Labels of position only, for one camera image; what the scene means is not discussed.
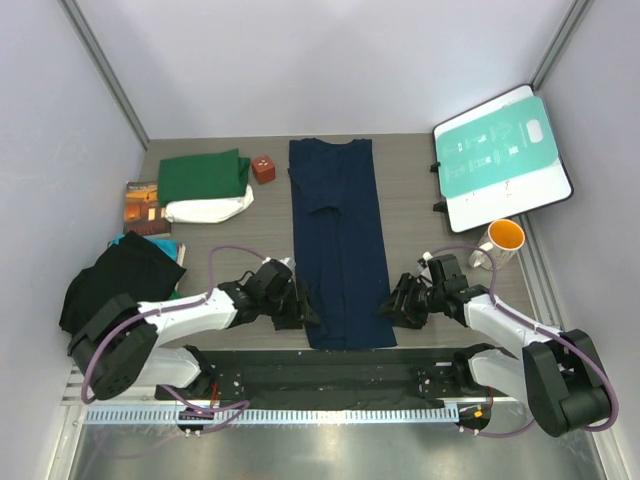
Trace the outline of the navy blue t-shirt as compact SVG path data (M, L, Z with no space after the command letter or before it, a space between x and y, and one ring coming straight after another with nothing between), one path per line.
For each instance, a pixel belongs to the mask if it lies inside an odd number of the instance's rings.
M293 140L288 173L296 276L318 316L306 326L310 346L396 346L391 319L377 312L390 282L371 140Z

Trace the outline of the white mug orange inside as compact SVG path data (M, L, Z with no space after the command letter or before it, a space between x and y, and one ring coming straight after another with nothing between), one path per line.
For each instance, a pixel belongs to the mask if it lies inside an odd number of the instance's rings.
M478 242L480 251L471 253L468 264L472 268L499 270L516 255L525 241L525 232L518 223L509 219L495 220Z

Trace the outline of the red cube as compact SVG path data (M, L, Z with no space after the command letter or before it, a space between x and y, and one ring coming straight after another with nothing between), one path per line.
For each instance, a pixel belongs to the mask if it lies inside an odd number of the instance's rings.
M276 166L268 155L251 160L251 168L256 182L260 185L270 183L276 178Z

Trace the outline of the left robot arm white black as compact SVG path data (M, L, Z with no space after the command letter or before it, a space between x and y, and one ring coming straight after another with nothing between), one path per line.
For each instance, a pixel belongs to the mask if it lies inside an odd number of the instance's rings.
M271 318L275 329L317 325L306 283L295 275L290 258L266 258L240 280L176 300L136 302L120 294L72 336L68 354L82 372L80 398L90 404L111 400L130 387L181 389L190 398L205 397L214 373L192 346L169 343L206 331Z

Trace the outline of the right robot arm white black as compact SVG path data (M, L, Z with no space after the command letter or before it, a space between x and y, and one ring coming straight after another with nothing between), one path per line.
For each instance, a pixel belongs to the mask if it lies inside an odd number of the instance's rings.
M451 380L465 395L486 387L525 405L546 434L610 428L619 403L591 337L543 325L507 306L493 286L470 285L453 254L425 253L423 271L405 273L378 312L404 328L440 313L491 338L459 350Z

